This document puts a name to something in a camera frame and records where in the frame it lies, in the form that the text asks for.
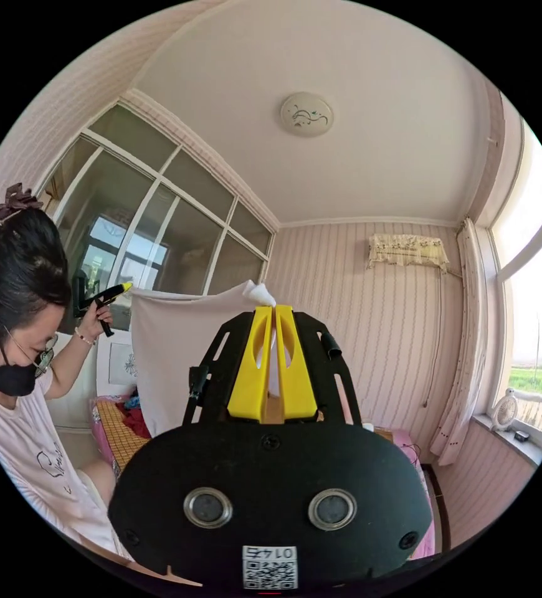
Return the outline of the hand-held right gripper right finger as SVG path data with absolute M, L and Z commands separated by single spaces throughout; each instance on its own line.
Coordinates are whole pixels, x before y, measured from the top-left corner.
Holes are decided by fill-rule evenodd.
M 275 308 L 278 387 L 285 420 L 316 419 L 318 408 L 293 310 Z

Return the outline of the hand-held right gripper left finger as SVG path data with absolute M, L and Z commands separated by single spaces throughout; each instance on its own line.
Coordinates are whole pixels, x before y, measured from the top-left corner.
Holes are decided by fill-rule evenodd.
M 251 314 L 252 322 L 244 353 L 227 405 L 234 419 L 263 419 L 268 394 L 273 308 L 260 306 Z

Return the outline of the person's left hand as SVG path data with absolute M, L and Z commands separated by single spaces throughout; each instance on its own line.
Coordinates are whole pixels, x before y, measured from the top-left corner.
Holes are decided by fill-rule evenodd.
M 93 301 L 78 325 L 78 333 L 87 341 L 94 342 L 104 332 L 102 323 L 112 325 L 110 308 Z

